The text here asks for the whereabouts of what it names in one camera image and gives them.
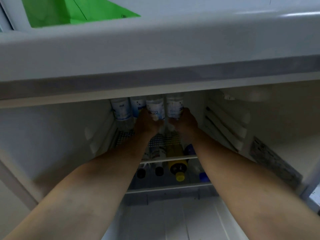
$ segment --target person's left hand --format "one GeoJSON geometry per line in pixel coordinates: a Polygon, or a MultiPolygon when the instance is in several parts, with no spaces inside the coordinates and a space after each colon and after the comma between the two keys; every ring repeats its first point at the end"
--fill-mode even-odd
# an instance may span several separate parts
{"type": "Polygon", "coordinates": [[[160,126],[163,125],[163,120],[154,121],[146,108],[139,113],[136,124],[134,125],[134,133],[147,133],[150,137],[155,136],[160,126]]]}

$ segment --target hand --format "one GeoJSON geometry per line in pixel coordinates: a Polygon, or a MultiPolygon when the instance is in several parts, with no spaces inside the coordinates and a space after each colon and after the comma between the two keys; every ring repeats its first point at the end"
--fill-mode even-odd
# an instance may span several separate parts
{"type": "Polygon", "coordinates": [[[176,131],[186,136],[192,135],[198,129],[198,122],[188,108],[183,109],[183,113],[178,120],[169,118],[168,122],[175,127],[176,131]]]}
{"type": "Polygon", "coordinates": [[[154,121],[146,108],[139,113],[136,124],[134,125],[134,133],[146,133],[151,137],[155,136],[160,126],[163,125],[163,120],[154,121]]]}

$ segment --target yellow bottle cap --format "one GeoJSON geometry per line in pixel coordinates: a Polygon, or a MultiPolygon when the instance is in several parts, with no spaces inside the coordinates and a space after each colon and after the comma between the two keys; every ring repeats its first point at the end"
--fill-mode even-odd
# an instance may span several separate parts
{"type": "Polygon", "coordinates": [[[179,182],[184,181],[184,173],[183,172],[176,173],[176,180],[179,182]]]}

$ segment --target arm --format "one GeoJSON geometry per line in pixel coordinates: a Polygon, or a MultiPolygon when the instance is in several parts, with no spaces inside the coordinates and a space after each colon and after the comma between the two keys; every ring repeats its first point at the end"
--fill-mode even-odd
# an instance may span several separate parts
{"type": "Polygon", "coordinates": [[[198,128],[185,109],[170,120],[187,137],[221,198],[250,240],[313,240],[320,218],[273,173],[235,153],[198,128]]]}
{"type": "Polygon", "coordinates": [[[101,240],[160,124],[143,110],[132,138],[75,169],[4,240],[101,240]]]}

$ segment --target person's left arm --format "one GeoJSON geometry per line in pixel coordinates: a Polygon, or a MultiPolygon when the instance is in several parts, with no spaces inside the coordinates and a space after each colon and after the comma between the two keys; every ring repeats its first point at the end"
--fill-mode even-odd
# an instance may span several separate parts
{"type": "Polygon", "coordinates": [[[75,169],[4,240],[101,240],[160,125],[144,109],[133,137],[75,169]]]}

